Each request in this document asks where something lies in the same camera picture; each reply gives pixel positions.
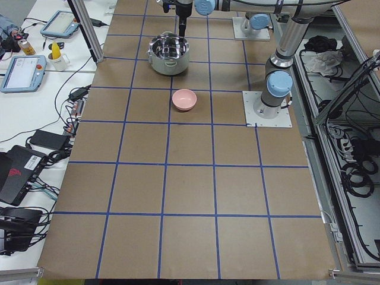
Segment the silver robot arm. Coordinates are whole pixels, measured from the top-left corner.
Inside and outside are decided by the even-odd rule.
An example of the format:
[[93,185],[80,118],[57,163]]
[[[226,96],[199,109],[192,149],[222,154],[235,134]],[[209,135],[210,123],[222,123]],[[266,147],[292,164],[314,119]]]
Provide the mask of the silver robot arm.
[[337,4],[337,1],[163,1],[163,11],[168,12],[171,5],[175,6],[181,39],[185,37],[186,20],[193,8],[200,15],[209,15],[213,11],[289,15],[286,31],[266,63],[266,88],[254,103],[254,112],[258,116],[272,119],[278,115],[283,100],[292,89],[293,80],[287,70],[293,64],[295,52],[309,24]]
[[245,16],[247,23],[245,33],[266,29],[269,25],[270,17],[268,14],[248,14]]

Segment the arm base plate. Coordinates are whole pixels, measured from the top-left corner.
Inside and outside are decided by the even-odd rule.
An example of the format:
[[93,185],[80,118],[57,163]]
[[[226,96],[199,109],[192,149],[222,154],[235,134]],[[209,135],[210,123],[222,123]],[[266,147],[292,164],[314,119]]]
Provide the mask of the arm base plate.
[[232,26],[236,40],[269,41],[270,34],[267,28],[255,30],[245,17],[233,17]]
[[287,101],[284,98],[281,105],[269,107],[261,100],[261,91],[243,91],[243,106],[247,127],[291,128]]

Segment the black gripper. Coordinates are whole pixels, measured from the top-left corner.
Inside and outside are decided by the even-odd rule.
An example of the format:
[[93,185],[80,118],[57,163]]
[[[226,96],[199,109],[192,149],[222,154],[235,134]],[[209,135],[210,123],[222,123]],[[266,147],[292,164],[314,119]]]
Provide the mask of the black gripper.
[[192,14],[192,0],[176,0],[176,15],[179,17],[179,37],[185,38],[186,21]]

